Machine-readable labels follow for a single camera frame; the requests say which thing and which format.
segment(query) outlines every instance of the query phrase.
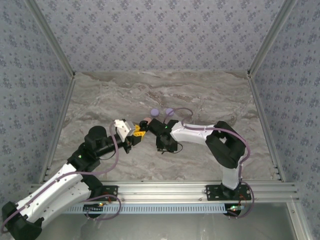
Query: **black mount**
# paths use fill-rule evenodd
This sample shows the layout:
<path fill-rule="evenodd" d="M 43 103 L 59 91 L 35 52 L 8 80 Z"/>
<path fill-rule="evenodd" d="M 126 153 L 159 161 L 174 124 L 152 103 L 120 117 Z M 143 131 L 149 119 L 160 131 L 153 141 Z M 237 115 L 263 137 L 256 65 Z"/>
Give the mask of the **black mount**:
<path fill-rule="evenodd" d="M 205 191 L 208 201 L 242 201 L 243 196 L 247 201 L 251 200 L 251 192 L 247 185 L 239 184 L 236 189 L 231 190 L 222 185 L 206 185 Z"/>
<path fill-rule="evenodd" d="M 152 132 L 156 136 L 156 148 L 158 151 L 162 151 L 163 149 L 168 152 L 173 153 L 178 150 L 178 143 L 173 137 L 170 135 L 173 126 L 179 122 L 178 120 L 170 120 L 168 124 L 160 122 L 157 119 L 152 119 L 149 123 L 149 131 Z"/>
<path fill-rule="evenodd" d="M 7 202 L 2 207 L 2 219 L 7 219 L 16 210 L 17 207 L 13 202 Z M 22 216 L 21 213 L 18 213 L 5 225 L 15 240 L 35 240 L 42 232 L 43 217 L 34 223 L 27 221 L 27 218 L 28 216 Z"/>
<path fill-rule="evenodd" d="M 96 188 L 93 192 L 91 192 L 90 198 L 94 198 L 94 197 L 101 196 L 101 195 L 106 195 L 106 194 L 114 195 L 114 196 L 117 197 L 118 196 L 118 189 L 119 189 L 119 187 L 116 186 L 116 185 L 102 185 L 102 186 Z M 101 197 L 101 198 L 98 198 L 98 199 L 96 199 L 94 201 L 95 202 L 105 202 L 105 201 L 116 202 L 117 200 L 115 198 L 113 198 L 113 197 Z M 88 214 L 88 216 L 90 218 L 93 218 L 93 219 L 99 217 L 101 215 L 101 214 L 99 214 L 99 212 L 102 212 L 103 209 L 104 209 L 104 207 L 103 206 L 99 206 L 98 203 L 85 204 L 85 205 L 83 205 L 83 208 L 82 208 L 82 210 L 84 212 L 87 212 L 87 211 L 97 212 L 97 213 Z"/>

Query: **purple cylinder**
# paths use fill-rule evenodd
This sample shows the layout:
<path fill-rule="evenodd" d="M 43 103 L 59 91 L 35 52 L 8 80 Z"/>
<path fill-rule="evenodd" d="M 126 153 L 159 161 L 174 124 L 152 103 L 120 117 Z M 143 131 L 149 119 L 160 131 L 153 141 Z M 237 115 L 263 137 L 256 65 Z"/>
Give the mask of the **purple cylinder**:
<path fill-rule="evenodd" d="M 159 116 L 159 110 L 157 108 L 153 108 L 151 109 L 150 114 L 152 117 L 157 117 Z"/>
<path fill-rule="evenodd" d="M 167 108 L 166 110 L 165 110 L 165 114 L 166 115 L 168 115 L 169 114 L 169 116 L 171 117 L 171 116 L 173 116 L 174 115 L 174 111 L 173 111 L 173 109 L 172 108 Z"/>

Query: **patterned wallpaper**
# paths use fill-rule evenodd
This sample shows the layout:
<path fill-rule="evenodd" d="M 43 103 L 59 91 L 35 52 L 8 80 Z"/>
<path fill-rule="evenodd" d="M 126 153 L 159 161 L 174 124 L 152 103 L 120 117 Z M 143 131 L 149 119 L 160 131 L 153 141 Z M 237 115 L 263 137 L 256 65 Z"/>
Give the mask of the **patterned wallpaper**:
<path fill-rule="evenodd" d="M 0 1 L 0 206 L 38 180 L 69 78 L 23 0 Z"/>
<path fill-rule="evenodd" d="M 76 72 L 249 68 L 283 0 L 37 0 Z"/>
<path fill-rule="evenodd" d="M 254 77 L 288 181 L 320 239 L 320 2 L 299 0 Z"/>

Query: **metal base plate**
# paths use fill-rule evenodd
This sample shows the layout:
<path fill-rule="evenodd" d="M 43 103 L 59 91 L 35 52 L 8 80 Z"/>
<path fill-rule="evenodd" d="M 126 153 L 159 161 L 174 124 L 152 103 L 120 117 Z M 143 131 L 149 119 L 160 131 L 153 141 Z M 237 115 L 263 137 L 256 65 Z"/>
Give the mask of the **metal base plate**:
<path fill-rule="evenodd" d="M 208 201 L 243 201 L 251 200 L 251 193 L 247 185 L 242 184 L 234 190 L 234 197 L 232 199 L 225 196 L 222 190 L 222 186 L 217 185 L 206 185 L 205 186 L 206 199 Z"/>
<path fill-rule="evenodd" d="M 103 185 L 101 195 L 110 194 L 114 196 L 118 196 L 118 186 L 117 185 Z M 117 200 L 113 197 L 102 197 L 97 200 L 94 200 L 94 202 L 116 202 Z"/>

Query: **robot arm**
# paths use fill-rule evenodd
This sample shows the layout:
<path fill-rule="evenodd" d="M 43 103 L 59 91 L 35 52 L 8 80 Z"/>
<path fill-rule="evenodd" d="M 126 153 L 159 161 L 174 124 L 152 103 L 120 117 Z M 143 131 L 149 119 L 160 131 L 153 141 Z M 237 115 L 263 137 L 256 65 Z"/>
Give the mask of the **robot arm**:
<path fill-rule="evenodd" d="M 222 168 L 222 185 L 227 190 L 234 191 L 239 186 L 239 170 L 246 146 L 240 139 L 226 132 L 211 130 L 212 128 L 234 131 L 226 122 L 219 121 L 216 125 L 184 124 L 177 120 L 170 120 L 168 124 L 153 119 L 149 130 L 156 135 L 158 150 L 166 149 L 174 152 L 178 149 L 178 142 L 189 142 L 206 145 Z"/>
<path fill-rule="evenodd" d="M 114 126 L 116 134 L 113 137 L 118 148 L 129 153 L 131 146 L 142 140 L 147 122 L 142 121 L 137 126 L 123 119 L 115 120 Z M 35 240 L 42 228 L 67 208 L 103 195 L 102 183 L 88 173 L 99 166 L 101 156 L 114 151 L 115 143 L 111 136 L 107 136 L 106 129 L 92 127 L 84 137 L 84 143 L 51 179 L 16 204 L 9 201 L 2 207 L 3 221 L 7 221 L 5 227 L 14 239 Z"/>

